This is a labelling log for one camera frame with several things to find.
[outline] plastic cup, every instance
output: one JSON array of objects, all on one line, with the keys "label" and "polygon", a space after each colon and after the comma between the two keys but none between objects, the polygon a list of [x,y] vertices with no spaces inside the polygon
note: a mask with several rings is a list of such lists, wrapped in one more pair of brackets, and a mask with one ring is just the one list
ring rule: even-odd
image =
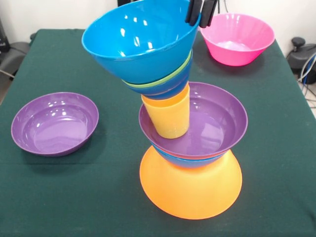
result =
[{"label": "plastic cup", "polygon": [[177,95],[165,100],[153,100],[142,95],[157,133],[164,138],[174,139],[184,135],[189,128],[190,87],[189,83]]}]

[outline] table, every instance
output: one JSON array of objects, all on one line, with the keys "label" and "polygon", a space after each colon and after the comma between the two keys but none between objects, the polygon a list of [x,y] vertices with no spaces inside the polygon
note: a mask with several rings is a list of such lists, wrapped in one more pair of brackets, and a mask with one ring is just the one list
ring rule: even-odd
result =
[{"label": "table", "polygon": [[[250,65],[228,67],[197,35],[190,81],[234,94],[249,126],[233,148],[243,172],[237,201],[219,216],[190,221],[144,194],[139,164],[150,143],[138,125],[140,96],[84,51],[82,33],[40,30],[0,106],[0,236],[315,236],[316,122],[276,42]],[[14,115],[57,91],[96,103],[94,135],[62,158],[22,151],[10,136]]]}]

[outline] blue bowl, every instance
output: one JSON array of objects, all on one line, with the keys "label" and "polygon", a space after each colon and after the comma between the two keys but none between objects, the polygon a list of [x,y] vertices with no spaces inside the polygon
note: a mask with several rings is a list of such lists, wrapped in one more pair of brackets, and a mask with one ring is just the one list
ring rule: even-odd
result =
[{"label": "blue bowl", "polygon": [[183,159],[183,158],[178,158],[178,157],[174,157],[170,154],[167,154],[167,153],[163,152],[162,150],[160,150],[155,145],[153,145],[153,147],[167,161],[169,161],[170,163],[175,164],[177,166],[184,167],[184,168],[202,167],[202,166],[211,164],[212,162],[216,161],[218,158],[223,156],[223,154],[221,154],[221,155],[218,155],[216,157],[207,158],[207,159]]},{"label": "blue bowl", "polygon": [[171,78],[170,80],[166,81],[165,83],[147,87],[147,88],[135,88],[125,84],[131,90],[143,94],[148,98],[155,99],[155,100],[164,100],[168,99],[176,94],[180,93],[183,88],[186,86],[189,80],[190,69],[192,65],[192,55],[184,69]]},{"label": "blue bowl", "polygon": [[132,84],[159,80],[186,60],[198,24],[185,23],[189,0],[139,0],[109,11],[82,45],[110,73]]}]

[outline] plastic bowl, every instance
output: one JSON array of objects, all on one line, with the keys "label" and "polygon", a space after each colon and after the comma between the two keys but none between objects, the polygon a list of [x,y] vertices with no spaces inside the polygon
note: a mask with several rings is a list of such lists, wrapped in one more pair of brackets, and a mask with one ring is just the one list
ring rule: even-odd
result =
[{"label": "plastic bowl", "polygon": [[165,83],[148,87],[148,88],[135,88],[131,87],[127,84],[127,86],[142,95],[145,95],[148,98],[155,99],[155,100],[164,100],[168,99],[172,96],[177,95],[180,93],[183,88],[186,86],[189,80],[190,69],[192,65],[192,57],[188,60],[187,65],[183,68],[183,70],[172,77],[170,80],[166,81]]},{"label": "plastic bowl", "polygon": [[[173,156],[174,157],[174,154],[169,154],[168,151],[165,151],[164,149],[162,148],[159,148],[162,152],[170,155],[170,156]],[[211,155],[211,156],[200,156],[200,157],[193,157],[193,156],[184,156],[184,155],[176,155],[175,157],[177,158],[180,158],[180,159],[190,159],[190,160],[193,160],[193,159],[209,159],[209,158],[214,158],[214,157],[217,157],[217,156],[222,156],[224,153],[226,153],[227,151],[223,151],[223,152],[220,152],[220,153],[216,153],[214,155]]]},{"label": "plastic bowl", "polygon": [[11,135],[23,150],[48,157],[79,149],[99,120],[96,105],[70,92],[44,95],[26,104],[14,117]]},{"label": "plastic bowl", "polygon": [[183,159],[179,157],[172,156],[161,149],[159,149],[157,146],[153,145],[155,150],[167,161],[170,163],[173,163],[174,165],[184,167],[184,168],[198,168],[202,167],[208,164],[211,164],[212,162],[216,161],[218,158],[222,157],[223,154],[212,157],[212,158],[207,158],[207,159]]},{"label": "plastic bowl", "polygon": [[198,30],[185,23],[188,0],[139,0],[109,11],[82,45],[110,73],[133,84],[159,80],[186,60]]},{"label": "plastic bowl", "polygon": [[133,87],[133,88],[138,88],[138,89],[142,89],[142,88],[148,88],[148,87],[154,87],[160,84],[165,84],[167,81],[173,79],[176,75],[178,75],[180,72],[182,72],[184,70],[184,68],[188,65],[188,63],[190,62],[191,58],[193,57],[193,52],[192,50],[190,51],[187,59],[183,62],[183,64],[181,64],[181,66],[179,68],[177,68],[175,71],[173,71],[171,74],[169,74],[168,76],[153,81],[151,83],[146,83],[146,84],[132,84],[132,83],[128,83],[124,80],[122,80],[126,85],[128,85],[129,87]]},{"label": "plastic bowl", "polygon": [[201,33],[213,58],[229,66],[251,63],[275,40],[266,22],[235,13],[214,16],[211,26]]},{"label": "plastic bowl", "polygon": [[244,106],[231,93],[217,86],[201,82],[189,82],[189,85],[188,131],[176,139],[159,136],[142,105],[139,123],[143,133],[152,144],[175,157],[212,157],[229,150],[247,130],[248,118]]}]

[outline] stack of bowls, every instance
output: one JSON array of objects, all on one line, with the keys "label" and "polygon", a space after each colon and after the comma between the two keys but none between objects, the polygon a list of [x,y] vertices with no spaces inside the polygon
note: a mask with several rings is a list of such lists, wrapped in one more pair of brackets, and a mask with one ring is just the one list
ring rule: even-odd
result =
[{"label": "stack of bowls", "polygon": [[107,71],[140,93],[158,133],[182,136],[189,127],[189,72],[194,26],[188,0],[139,0],[93,22],[82,44]]},{"label": "stack of bowls", "polygon": [[139,124],[155,150],[170,163],[184,168],[208,165],[223,156],[244,136],[248,118],[242,103],[229,92],[190,82],[190,126],[177,139],[161,137],[143,105]]},{"label": "stack of bowls", "polygon": [[85,30],[82,45],[130,88],[148,88],[151,95],[191,59],[200,17],[194,26],[185,23],[188,6],[188,0],[139,0],[120,6]]}]

